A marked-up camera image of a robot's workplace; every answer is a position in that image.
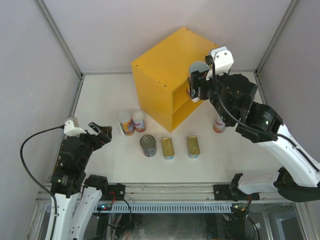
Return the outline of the tall can with white spoon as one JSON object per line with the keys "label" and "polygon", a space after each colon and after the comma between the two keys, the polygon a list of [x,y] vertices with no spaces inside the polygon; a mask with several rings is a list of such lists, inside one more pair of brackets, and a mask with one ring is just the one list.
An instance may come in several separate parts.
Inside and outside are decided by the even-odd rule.
{"label": "tall can with white spoon", "polygon": [[[209,71],[211,68],[210,66],[208,66],[205,62],[202,62],[202,61],[196,61],[194,63],[192,63],[189,67],[189,75],[188,75],[188,78],[191,78],[191,73],[194,72],[194,71],[200,71],[200,72],[203,72],[203,71]],[[197,103],[200,101],[199,97],[198,99],[191,99],[192,102],[194,103]]]}

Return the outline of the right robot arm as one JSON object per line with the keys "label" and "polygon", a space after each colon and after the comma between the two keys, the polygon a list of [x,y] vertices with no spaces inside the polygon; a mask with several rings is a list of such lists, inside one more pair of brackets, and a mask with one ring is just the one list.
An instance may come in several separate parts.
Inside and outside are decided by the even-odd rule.
{"label": "right robot arm", "polygon": [[265,175],[237,173],[229,184],[234,201],[258,200],[277,192],[296,202],[320,199],[320,164],[295,141],[283,119],[269,105],[254,101],[258,87],[242,74],[210,75],[198,70],[188,77],[192,100],[209,100],[226,127],[265,148],[281,168]]}

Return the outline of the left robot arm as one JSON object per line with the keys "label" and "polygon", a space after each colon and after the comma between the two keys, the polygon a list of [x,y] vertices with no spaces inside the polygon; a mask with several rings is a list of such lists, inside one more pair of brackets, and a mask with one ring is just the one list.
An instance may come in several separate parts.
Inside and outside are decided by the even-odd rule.
{"label": "left robot arm", "polygon": [[59,166],[51,178],[53,194],[51,213],[46,233],[47,240],[80,240],[99,200],[109,196],[105,176],[86,176],[85,169],[92,153],[112,140],[112,127],[94,122],[89,133],[73,119],[64,124],[66,138],[59,150]]}

